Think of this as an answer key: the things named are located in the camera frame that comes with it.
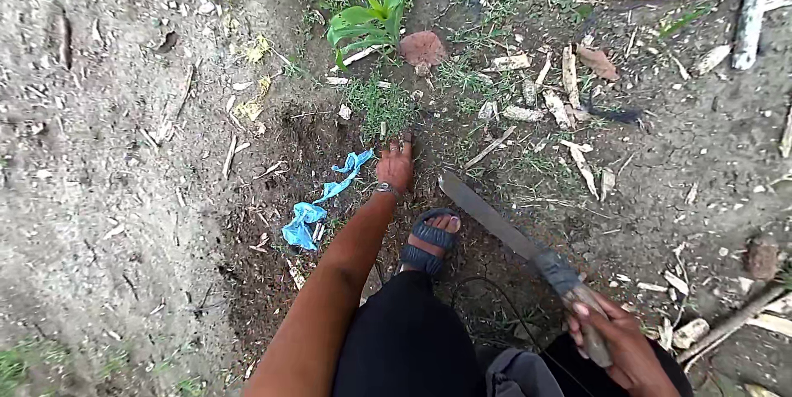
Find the left hand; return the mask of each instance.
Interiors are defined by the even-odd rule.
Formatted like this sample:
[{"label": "left hand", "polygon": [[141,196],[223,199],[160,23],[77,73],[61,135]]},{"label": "left hand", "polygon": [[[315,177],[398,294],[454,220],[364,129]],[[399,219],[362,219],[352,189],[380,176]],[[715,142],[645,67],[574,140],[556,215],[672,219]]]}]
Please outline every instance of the left hand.
[{"label": "left hand", "polygon": [[413,187],[413,135],[405,132],[402,140],[403,145],[394,140],[388,148],[382,149],[376,170],[377,181],[391,184],[399,194],[407,193]]}]

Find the black pants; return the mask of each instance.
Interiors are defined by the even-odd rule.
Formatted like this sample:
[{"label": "black pants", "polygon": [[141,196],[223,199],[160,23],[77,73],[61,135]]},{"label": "black pants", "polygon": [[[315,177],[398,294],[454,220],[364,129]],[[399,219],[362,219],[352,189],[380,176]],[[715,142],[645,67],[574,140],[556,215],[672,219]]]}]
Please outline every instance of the black pants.
[{"label": "black pants", "polygon": [[[677,362],[656,343],[652,347],[679,393],[692,396]],[[627,396],[603,369],[580,356],[567,334],[541,355],[566,397]],[[485,395],[473,343],[456,313],[432,294],[428,274],[396,275],[357,311],[338,360],[333,395]]]}]

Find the black sandal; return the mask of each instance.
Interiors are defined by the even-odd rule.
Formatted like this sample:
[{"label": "black sandal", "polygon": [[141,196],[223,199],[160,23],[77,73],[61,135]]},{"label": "black sandal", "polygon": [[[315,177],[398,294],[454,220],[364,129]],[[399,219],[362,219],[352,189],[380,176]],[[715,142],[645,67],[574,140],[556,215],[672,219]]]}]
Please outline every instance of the black sandal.
[{"label": "black sandal", "polygon": [[[431,218],[443,215],[460,217],[459,213],[451,209],[429,210],[421,214],[412,225],[412,234],[419,240],[440,247],[448,253],[449,250],[453,250],[456,247],[456,233],[432,227],[425,223]],[[441,258],[412,244],[405,243],[399,252],[399,257],[402,264],[410,264],[411,267],[427,272],[432,276],[443,268],[443,260]]]}]

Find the hand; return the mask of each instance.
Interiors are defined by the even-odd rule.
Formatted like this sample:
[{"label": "hand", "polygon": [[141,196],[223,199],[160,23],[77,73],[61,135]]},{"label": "hand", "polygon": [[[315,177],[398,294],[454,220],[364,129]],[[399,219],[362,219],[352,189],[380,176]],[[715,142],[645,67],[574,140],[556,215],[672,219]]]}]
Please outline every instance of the hand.
[{"label": "hand", "polygon": [[377,181],[387,182],[399,194],[413,187],[413,135],[405,132],[404,144],[393,141],[389,148],[382,149],[382,158],[377,162]]},{"label": "hand", "polygon": [[679,396],[679,392],[668,379],[652,346],[641,333],[639,321],[629,312],[608,298],[593,293],[599,306],[608,314],[610,321],[589,306],[575,302],[575,315],[569,317],[569,334],[575,341],[580,355],[585,355],[583,334],[580,324],[590,324],[602,334],[608,343],[613,365],[608,375],[632,397]]}]

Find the machete handle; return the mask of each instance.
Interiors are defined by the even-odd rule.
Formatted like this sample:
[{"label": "machete handle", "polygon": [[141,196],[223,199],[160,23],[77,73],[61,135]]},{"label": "machete handle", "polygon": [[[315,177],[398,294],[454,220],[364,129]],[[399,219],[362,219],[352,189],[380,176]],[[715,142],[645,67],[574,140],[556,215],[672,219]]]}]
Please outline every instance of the machete handle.
[{"label": "machete handle", "polygon": [[[564,294],[562,297],[564,301],[564,305],[566,306],[569,311],[573,312],[572,303],[575,301],[580,301],[584,304],[587,304],[589,308],[598,311],[602,314],[605,318],[608,316],[605,314],[605,311],[599,306],[599,303],[594,298],[592,294],[592,290],[589,289],[589,286],[585,284],[579,284]],[[582,324],[580,327],[580,332],[583,333],[583,342],[586,344],[586,353],[589,354],[589,358],[596,363],[600,368],[607,368],[608,366],[613,365],[613,361],[611,360],[611,353],[608,351],[608,346],[605,344],[605,339],[602,337],[602,334],[590,324]]]}]

